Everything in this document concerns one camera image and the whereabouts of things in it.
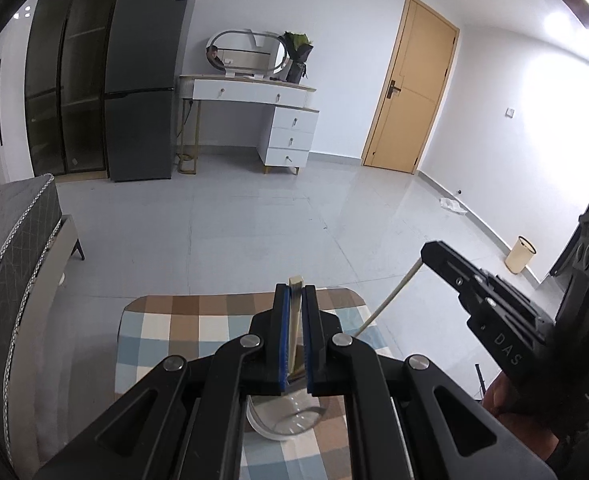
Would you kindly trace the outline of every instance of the screw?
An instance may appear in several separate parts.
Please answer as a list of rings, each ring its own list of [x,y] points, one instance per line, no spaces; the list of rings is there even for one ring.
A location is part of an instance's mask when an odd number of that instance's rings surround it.
[[[332,342],[337,346],[350,346],[352,345],[352,336],[338,332],[332,336]]]
[[[241,338],[241,346],[244,348],[255,348],[261,343],[261,338],[258,335],[246,334]]]
[[[163,367],[167,372],[177,372],[183,368],[184,359],[178,355],[166,357],[163,361]]]
[[[425,355],[414,354],[410,357],[410,359],[408,359],[408,364],[414,370],[425,370],[430,366],[430,359],[428,359]]]

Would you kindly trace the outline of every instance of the door handle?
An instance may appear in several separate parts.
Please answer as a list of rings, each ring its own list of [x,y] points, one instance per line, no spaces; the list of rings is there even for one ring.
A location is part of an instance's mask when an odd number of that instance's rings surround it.
[[[395,80],[394,80],[394,79],[392,79],[392,80],[390,81],[390,86],[389,86],[389,88],[388,88],[388,95],[386,95],[386,99],[390,99],[390,98],[393,96],[393,92],[394,92],[395,90],[396,90],[396,91],[398,91],[398,92],[401,92],[401,88],[397,88],[397,87],[395,86]]]

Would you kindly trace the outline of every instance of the wooden door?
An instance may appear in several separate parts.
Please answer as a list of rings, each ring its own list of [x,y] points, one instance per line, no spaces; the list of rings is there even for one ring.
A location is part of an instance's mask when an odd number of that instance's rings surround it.
[[[366,166],[414,171],[439,107],[458,33],[433,10],[409,0]]]

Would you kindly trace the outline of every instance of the white plastic bag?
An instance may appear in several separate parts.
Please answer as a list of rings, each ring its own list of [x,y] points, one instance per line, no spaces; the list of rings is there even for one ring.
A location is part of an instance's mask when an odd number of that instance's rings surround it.
[[[441,207],[444,209],[448,209],[453,213],[457,213],[458,215],[465,215],[468,211],[466,211],[461,204],[457,200],[453,200],[451,198],[440,198],[439,203]]]

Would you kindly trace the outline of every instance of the door frame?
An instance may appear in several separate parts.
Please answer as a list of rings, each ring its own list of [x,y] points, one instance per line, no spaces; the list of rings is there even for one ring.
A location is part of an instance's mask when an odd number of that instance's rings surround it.
[[[430,134],[432,132],[432,127],[435,124],[435,118],[437,117],[437,114],[439,113],[439,108],[441,107],[441,99],[443,99],[444,91],[446,91],[446,85],[448,83],[448,80],[450,79],[453,61],[455,60],[455,52],[457,51],[457,46],[459,45],[459,27],[456,27],[455,25],[453,25],[451,22],[446,20],[446,18],[444,18],[441,14],[436,12],[436,10],[432,9],[430,6],[427,6],[421,0],[405,0],[405,2],[403,4],[403,12],[401,13],[401,21],[399,22],[399,30],[397,31],[397,38],[395,40],[395,47],[393,48],[393,52],[390,56],[390,62],[388,63],[388,71],[385,73],[385,80],[383,81],[381,94],[379,95],[379,102],[377,103],[377,109],[375,110],[375,114],[373,116],[373,120],[372,120],[372,123],[370,126],[370,131],[368,132],[366,143],[364,144],[363,152],[361,153],[361,165],[366,166],[366,156],[367,156],[367,153],[369,152],[370,147],[372,145],[372,142],[373,142],[373,139],[375,136],[375,130],[377,129],[377,123],[379,122],[379,119],[381,117],[383,102],[385,101],[385,97],[386,97],[386,94],[388,91],[388,86],[390,85],[390,80],[393,76],[393,69],[395,68],[395,62],[396,62],[397,56],[399,54],[399,47],[401,46],[401,37],[403,36],[403,31],[405,30],[406,22],[408,20],[408,11],[410,9],[411,2],[415,2],[417,5],[423,7],[428,12],[430,12],[431,14],[436,16],[438,19],[440,19],[442,22],[446,23],[447,25],[449,25],[449,27],[452,27],[455,30],[455,44],[453,46],[452,54],[450,54],[450,61],[448,62],[447,75],[446,75],[446,78],[444,79],[443,85],[441,86],[441,92],[439,93],[439,98],[437,99],[437,105],[435,106],[435,113],[433,114],[433,116],[430,120],[430,126],[428,126],[428,133],[426,134],[426,137],[423,139],[421,149],[419,150],[419,156],[417,157],[417,162],[415,162],[414,166],[412,167],[411,173],[414,174],[415,171],[417,171],[417,166],[419,164],[419,161],[421,161],[423,151],[426,148],[426,143],[428,142],[428,137],[430,137]]]

